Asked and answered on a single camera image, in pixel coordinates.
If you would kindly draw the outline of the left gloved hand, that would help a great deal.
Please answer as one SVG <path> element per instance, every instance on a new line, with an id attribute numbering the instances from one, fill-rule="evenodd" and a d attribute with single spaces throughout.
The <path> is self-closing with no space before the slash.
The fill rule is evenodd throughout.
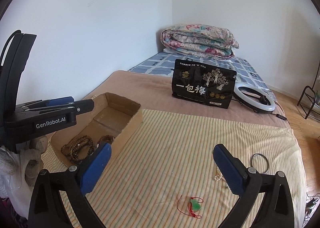
<path id="1" fill-rule="evenodd" d="M 25 180 L 29 187 L 34 187 L 40 170 L 43 169 L 43 161 L 41 155 L 47 150 L 48 138 L 44 135 L 39 138 L 32 139 L 29 148 L 25 151 L 27 157 L 27 165 L 25 168 Z"/>

